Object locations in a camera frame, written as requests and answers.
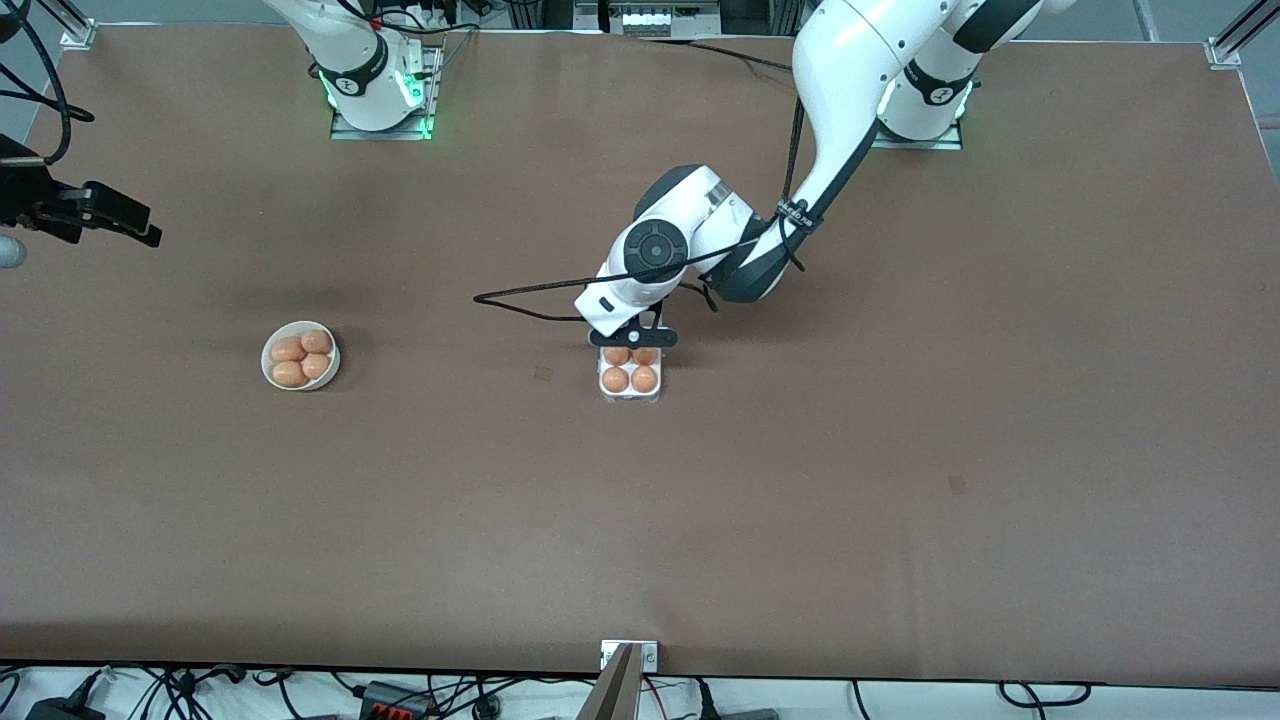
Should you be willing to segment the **clear plastic egg carton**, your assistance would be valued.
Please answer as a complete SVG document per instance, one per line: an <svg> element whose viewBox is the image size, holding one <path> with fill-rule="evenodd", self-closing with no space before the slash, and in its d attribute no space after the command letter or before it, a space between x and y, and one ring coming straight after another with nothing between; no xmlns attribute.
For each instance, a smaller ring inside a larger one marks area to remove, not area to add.
<svg viewBox="0 0 1280 720"><path fill-rule="evenodd" d="M660 383L659 383L659 387L657 388L655 392L649 393L649 395L640 395L640 393L636 393L631 388L631 374L632 374L632 372L634 372L634 369L636 366L640 366L631 357L631 361L622 366L630 374L630 388L625 393L622 393L622 395L609 395L609 393L607 393L600 387L600 374L609 366L609 364L605 363L604 359L602 357L602 348L598 348L596 350L596 387L602 392L603 397L607 398L607 400L609 400L609 401L655 402L660 397L660 392L662 392L662 388L664 386L664 370L663 370L663 366L662 366L663 357L664 357L664 351L663 351L663 348L660 351L662 351L660 360L653 365L653 368L658 372L658 374L660 377Z"/></svg>

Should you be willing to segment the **white round bowl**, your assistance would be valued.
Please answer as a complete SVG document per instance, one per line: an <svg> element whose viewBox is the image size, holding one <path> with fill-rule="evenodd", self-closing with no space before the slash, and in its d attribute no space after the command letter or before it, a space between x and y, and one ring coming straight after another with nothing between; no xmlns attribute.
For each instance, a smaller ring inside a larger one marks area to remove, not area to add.
<svg viewBox="0 0 1280 720"><path fill-rule="evenodd" d="M333 338L333 348L328 354L328 356L332 360L330 368L328 369L328 372L323 377L320 377L316 380L310 380L306 386L302 386L300 388L283 388L280 386L276 386L273 382L271 377L270 377L270 370L275 365L275 363L273 363L273 360L269 356L269 350L270 350L271 345L275 341L280 340L280 338L289 337L289 336L301 336L303 332L310 331L310 329L326 331L330 334L330 337ZM264 345L262 352L261 352L261 357L260 357L260 365L261 365L262 375L265 377L265 379L273 387L275 387L278 389L297 391L297 392L315 391L315 389L323 388L325 384L328 384L330 380L333 380L337 377L337 374L339 372L339 366L340 366L340 347L338 345L335 334L332 331L329 331L326 327L324 327L323 324L316 323L316 322L306 322L306 320L291 322L291 323L284 324L283 327L280 327L278 331L275 331L270 336L270 338L268 340L268 342Z"/></svg>

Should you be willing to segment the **white power strip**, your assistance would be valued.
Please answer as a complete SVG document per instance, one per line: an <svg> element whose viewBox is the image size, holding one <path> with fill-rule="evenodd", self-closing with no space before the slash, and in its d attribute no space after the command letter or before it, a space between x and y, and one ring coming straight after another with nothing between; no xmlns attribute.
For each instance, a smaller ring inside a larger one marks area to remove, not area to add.
<svg viewBox="0 0 1280 720"><path fill-rule="evenodd" d="M613 35L699 38L719 35L719 0L608 0Z"/></svg>

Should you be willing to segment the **black orange power strip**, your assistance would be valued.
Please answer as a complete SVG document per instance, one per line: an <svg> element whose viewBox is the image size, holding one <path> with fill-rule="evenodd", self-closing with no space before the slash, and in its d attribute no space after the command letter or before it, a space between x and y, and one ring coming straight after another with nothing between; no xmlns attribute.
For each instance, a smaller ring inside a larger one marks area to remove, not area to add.
<svg viewBox="0 0 1280 720"><path fill-rule="evenodd" d="M436 702L429 691L411 691L385 682L358 685L358 720L429 720Z"/></svg>

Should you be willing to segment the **small metal edge bracket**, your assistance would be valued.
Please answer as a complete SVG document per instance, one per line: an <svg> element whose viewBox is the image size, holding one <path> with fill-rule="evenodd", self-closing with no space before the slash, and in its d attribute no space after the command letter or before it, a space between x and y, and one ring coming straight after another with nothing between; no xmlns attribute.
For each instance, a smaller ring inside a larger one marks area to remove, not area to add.
<svg viewBox="0 0 1280 720"><path fill-rule="evenodd" d="M639 662L645 674L658 674L659 670L659 643L657 641L618 641L618 639L605 639L600 643L600 662L599 667L603 671L614 653L626 644L634 644L636 647L634 655L639 659Z"/></svg>

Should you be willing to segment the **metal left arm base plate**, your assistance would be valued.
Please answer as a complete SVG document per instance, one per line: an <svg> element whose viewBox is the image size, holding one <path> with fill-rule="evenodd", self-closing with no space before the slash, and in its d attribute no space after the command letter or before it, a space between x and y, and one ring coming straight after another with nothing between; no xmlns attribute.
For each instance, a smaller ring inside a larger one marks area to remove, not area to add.
<svg viewBox="0 0 1280 720"><path fill-rule="evenodd" d="M884 128L882 122L876 123L874 149L911 149L923 151L960 151L963 150L961 122L955 120L936 138L911 140L895 135Z"/></svg>

